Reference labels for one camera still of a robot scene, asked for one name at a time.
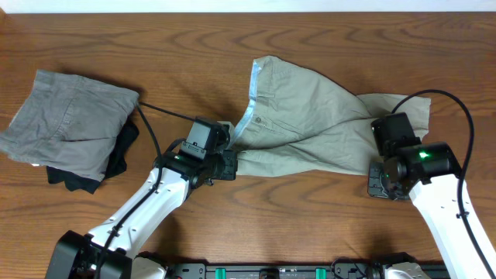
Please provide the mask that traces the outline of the folded black garment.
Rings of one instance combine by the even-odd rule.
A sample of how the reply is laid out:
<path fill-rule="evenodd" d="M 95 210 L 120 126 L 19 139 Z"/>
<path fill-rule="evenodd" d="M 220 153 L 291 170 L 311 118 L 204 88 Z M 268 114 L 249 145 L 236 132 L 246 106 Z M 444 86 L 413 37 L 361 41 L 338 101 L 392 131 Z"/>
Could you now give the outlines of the folded black garment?
<path fill-rule="evenodd" d="M 125 155 L 128 149 L 138 138 L 140 131 L 128 118 L 117 136 L 113 151 L 109 155 L 108 164 L 105 170 L 104 180 L 118 176 L 127 170 Z M 100 181 L 85 178 L 65 170 L 54 167 L 46 167 L 47 182 L 49 184 L 59 184 L 64 182 L 68 191 L 83 190 L 89 194 L 94 194 L 101 185 Z"/>

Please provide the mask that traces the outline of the khaki green shorts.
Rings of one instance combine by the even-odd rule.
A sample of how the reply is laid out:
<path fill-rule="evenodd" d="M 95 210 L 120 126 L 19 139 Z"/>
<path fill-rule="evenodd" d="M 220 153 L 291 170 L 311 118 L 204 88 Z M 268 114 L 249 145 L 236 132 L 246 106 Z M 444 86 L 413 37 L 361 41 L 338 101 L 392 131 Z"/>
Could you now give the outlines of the khaki green shorts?
<path fill-rule="evenodd" d="M 365 175 L 379 158 L 371 123 L 397 108 L 423 138 L 429 132 L 430 105 L 430 98 L 354 95 L 315 71 L 273 56 L 258 58 L 250 75 L 249 104 L 231 136 L 237 173 Z"/>

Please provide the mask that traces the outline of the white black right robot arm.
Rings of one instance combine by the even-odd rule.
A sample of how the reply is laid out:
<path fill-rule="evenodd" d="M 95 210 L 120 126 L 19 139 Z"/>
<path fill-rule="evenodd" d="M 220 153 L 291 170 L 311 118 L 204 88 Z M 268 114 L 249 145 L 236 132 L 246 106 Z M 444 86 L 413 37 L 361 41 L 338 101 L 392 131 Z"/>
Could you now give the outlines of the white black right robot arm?
<path fill-rule="evenodd" d="M 418 138 L 379 145 L 387 196 L 408 196 L 425 220 L 451 278 L 494 278 L 495 249 L 447 143 Z"/>

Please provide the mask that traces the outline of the folded grey shorts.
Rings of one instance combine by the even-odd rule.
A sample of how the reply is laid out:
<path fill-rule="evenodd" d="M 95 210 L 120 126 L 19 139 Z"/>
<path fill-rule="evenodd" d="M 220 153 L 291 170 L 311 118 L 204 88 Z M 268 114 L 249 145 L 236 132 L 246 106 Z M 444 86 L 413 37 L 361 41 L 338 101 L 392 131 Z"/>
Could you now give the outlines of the folded grey shorts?
<path fill-rule="evenodd" d="M 1 133 L 12 160 L 102 181 L 138 93 L 75 74 L 38 70 L 33 89 Z"/>

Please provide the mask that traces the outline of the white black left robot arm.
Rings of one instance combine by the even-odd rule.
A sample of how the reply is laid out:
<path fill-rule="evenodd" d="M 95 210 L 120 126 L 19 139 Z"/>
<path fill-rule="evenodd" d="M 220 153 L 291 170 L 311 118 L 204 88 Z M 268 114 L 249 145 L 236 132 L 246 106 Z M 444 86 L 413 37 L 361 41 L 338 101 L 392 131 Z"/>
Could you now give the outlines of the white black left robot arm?
<path fill-rule="evenodd" d="M 193 190 L 236 178 L 231 150 L 234 126 L 197 118 L 185 139 L 175 140 L 155 161 L 143 186 L 101 225 L 57 242 L 48 278 L 165 278 L 168 269 L 140 251 L 159 224 Z"/>

